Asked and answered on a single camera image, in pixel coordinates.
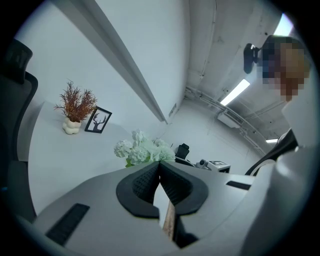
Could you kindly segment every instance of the ceiling light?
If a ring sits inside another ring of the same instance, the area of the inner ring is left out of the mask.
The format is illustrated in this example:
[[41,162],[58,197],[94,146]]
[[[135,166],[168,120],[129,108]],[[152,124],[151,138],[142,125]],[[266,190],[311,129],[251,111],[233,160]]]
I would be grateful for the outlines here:
[[246,79],[242,81],[230,92],[220,103],[224,106],[228,105],[235,97],[242,93],[250,83]]
[[277,138],[272,138],[272,139],[267,139],[267,143],[277,143],[278,139]]
[[290,34],[293,27],[294,25],[292,24],[290,19],[283,13],[281,16],[280,22],[273,34],[275,36],[287,37]]

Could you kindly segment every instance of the white flower pot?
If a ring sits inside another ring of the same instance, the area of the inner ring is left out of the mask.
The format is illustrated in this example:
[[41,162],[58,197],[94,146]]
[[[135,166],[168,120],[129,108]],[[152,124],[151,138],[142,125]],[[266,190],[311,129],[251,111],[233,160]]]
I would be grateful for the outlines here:
[[64,119],[62,124],[62,128],[64,129],[66,134],[77,134],[79,132],[79,128],[81,126],[81,122],[71,122],[68,117]]

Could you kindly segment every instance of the white hydrangea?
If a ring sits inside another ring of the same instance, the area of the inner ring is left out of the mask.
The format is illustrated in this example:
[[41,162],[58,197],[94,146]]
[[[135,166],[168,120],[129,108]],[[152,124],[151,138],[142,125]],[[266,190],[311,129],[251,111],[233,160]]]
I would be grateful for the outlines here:
[[148,161],[149,156],[149,152],[144,147],[135,146],[129,154],[130,163],[132,165],[145,163]]
[[134,140],[133,142],[134,147],[139,146],[141,142],[148,140],[148,136],[140,129],[132,131],[132,138]]
[[173,150],[166,146],[160,146],[160,161],[174,161],[176,159],[175,153]]
[[141,142],[140,147],[148,151],[150,157],[148,162],[159,161],[160,150],[151,140]]
[[156,139],[154,141],[154,144],[157,146],[157,147],[167,147],[169,148],[169,144],[166,143],[163,139]]
[[154,142],[141,130],[132,132],[133,145],[128,140],[120,140],[114,147],[117,157],[127,158],[128,167],[155,161],[174,161],[175,153],[162,139]]
[[131,153],[132,143],[128,140],[120,140],[114,147],[114,153],[119,158],[127,158]]

